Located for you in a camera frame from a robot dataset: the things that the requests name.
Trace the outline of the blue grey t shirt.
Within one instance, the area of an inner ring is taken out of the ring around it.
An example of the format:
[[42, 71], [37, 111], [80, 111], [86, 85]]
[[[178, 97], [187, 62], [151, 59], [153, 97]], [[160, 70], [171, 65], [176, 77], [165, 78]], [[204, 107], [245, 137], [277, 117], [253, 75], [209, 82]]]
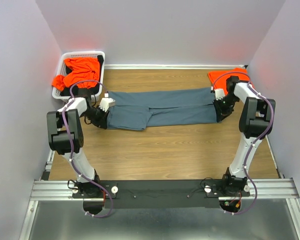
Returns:
[[109, 92], [108, 129], [143, 131], [147, 127], [215, 124], [214, 94], [209, 88], [149, 92]]

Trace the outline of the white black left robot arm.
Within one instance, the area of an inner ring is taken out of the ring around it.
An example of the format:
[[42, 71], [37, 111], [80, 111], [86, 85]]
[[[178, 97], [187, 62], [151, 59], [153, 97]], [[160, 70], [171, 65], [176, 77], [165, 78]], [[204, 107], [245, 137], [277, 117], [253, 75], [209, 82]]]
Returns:
[[89, 163], [84, 152], [84, 133], [81, 117], [85, 117], [97, 127], [107, 126], [109, 110], [116, 101], [105, 93], [99, 105], [93, 106], [88, 95], [70, 95], [67, 103], [57, 111], [46, 115], [47, 136], [51, 150], [68, 161], [76, 174], [74, 194], [82, 197], [99, 198], [105, 193], [100, 178]]

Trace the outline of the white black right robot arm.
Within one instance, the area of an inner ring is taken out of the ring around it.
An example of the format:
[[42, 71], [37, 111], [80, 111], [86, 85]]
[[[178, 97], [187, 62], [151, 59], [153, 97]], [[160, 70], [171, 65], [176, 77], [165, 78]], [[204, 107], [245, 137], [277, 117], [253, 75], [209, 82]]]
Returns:
[[223, 121], [234, 111], [235, 103], [241, 101], [243, 109], [239, 119], [240, 142], [234, 160], [222, 176], [220, 191], [231, 196], [245, 190], [249, 168], [255, 152], [273, 128], [276, 101], [256, 91], [250, 81], [231, 75], [226, 80], [226, 91], [211, 87], [215, 95], [213, 105], [217, 122]]

